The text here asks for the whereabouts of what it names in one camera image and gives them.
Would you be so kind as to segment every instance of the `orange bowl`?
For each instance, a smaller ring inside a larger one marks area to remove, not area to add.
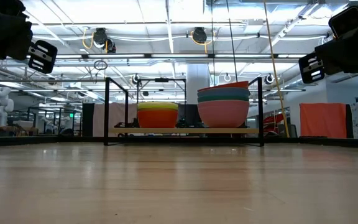
[[[198,90],[198,92],[204,91],[204,90],[210,90],[210,89],[214,89],[214,88],[228,88],[228,87],[248,88],[248,86],[249,86],[249,82],[243,81],[243,82],[228,83],[228,84],[218,85],[218,86],[213,86],[213,87],[208,87],[208,88],[202,88],[202,89]]]
[[[140,110],[137,112],[141,128],[174,128],[177,124],[177,110]]]
[[[238,128],[247,119],[249,102],[216,100],[198,104],[201,120],[210,128]]]

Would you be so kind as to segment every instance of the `black metal frame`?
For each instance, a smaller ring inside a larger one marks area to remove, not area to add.
[[[155,81],[154,79],[139,79],[137,82],[137,99],[139,100],[139,82],[140,81]],[[186,85],[186,79],[179,79],[179,81],[184,81]],[[155,138],[155,137],[128,137],[128,134],[125,133],[124,138],[110,138],[109,137],[109,92],[110,92],[110,82],[116,84],[122,91],[126,93],[126,106],[125,106],[125,127],[128,127],[128,91],[125,90],[122,86],[116,83],[111,78],[106,78],[106,96],[105,96],[105,104],[104,104],[104,136],[103,136],[103,144],[105,146],[109,145],[109,142],[240,142],[243,144],[248,143],[258,143],[260,147],[265,145],[264,139],[264,127],[263,127],[263,89],[262,89],[262,77],[258,77],[252,80],[249,85],[254,83],[257,84],[258,89],[258,114],[259,117],[259,136],[257,138],[178,138],[178,137],[164,137],[164,138]]]
[[[104,92],[104,137],[103,145],[109,145],[109,100],[110,100],[110,83],[114,83],[118,88],[125,92],[125,128],[128,127],[128,97],[129,92],[114,81],[112,78],[106,77],[105,79],[105,92]]]

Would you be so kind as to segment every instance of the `bowl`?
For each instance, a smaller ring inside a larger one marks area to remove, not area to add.
[[[137,112],[141,128],[174,128],[178,111],[172,109],[142,109]]]
[[[150,108],[165,108],[165,109],[178,109],[178,105],[176,103],[162,103],[162,102],[146,102],[146,103],[138,103],[137,109],[150,109]]]
[[[198,97],[201,96],[249,96],[250,91],[246,88],[213,88],[209,90],[199,91],[197,93]]]
[[[249,85],[248,81],[243,81],[243,82],[229,83],[229,84],[218,85],[218,86],[213,86],[213,87],[208,87],[208,88],[202,88],[202,89],[198,90],[198,92],[204,91],[204,90],[210,90],[210,89],[214,89],[214,88],[227,88],[227,87],[248,88],[248,85]]]
[[[198,104],[201,120],[210,128],[238,128],[247,119],[249,102],[217,100]]]
[[[221,101],[221,100],[242,100],[242,101],[249,101],[248,96],[202,96],[197,98],[198,103],[204,103],[207,101]]]

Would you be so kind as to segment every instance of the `wooden shelf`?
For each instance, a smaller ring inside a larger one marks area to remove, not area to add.
[[[112,128],[110,133],[132,134],[259,134],[253,128]]]

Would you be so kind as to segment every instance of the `wooden board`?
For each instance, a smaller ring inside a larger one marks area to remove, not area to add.
[[[110,133],[259,134],[254,128],[112,128]]]
[[[0,147],[0,223],[358,224],[358,149]]]

